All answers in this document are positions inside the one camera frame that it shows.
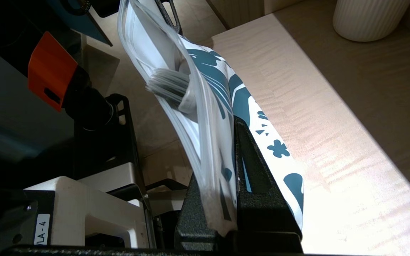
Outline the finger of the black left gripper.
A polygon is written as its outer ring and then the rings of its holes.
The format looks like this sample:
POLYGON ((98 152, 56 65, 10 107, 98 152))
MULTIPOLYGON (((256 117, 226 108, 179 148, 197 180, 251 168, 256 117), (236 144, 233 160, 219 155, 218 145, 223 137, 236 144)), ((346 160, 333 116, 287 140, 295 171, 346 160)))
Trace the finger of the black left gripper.
POLYGON ((173 0, 155 0, 155 3, 161 12, 161 16, 164 18, 165 22, 170 25, 178 34, 183 34, 181 24, 178 18, 178 14, 174 5, 173 0), (169 16, 164 3, 168 3, 170 6, 170 10, 173 14, 173 19, 169 16))

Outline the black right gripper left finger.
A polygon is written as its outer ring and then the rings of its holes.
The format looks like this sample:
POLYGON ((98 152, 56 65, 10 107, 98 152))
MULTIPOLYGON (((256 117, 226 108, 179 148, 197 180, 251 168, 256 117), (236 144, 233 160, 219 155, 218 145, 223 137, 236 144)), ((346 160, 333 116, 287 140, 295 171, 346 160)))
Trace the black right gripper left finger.
POLYGON ((225 239, 207 227, 200 190, 195 175, 191 175, 175 228, 177 250, 222 250, 225 239))

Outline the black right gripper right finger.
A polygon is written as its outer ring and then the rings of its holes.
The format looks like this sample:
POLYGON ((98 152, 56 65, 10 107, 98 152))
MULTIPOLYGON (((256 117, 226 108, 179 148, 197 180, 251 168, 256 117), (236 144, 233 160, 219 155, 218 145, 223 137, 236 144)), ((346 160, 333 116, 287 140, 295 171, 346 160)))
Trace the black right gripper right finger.
POLYGON ((303 237, 255 139, 242 118, 234 118, 238 228, 303 237))

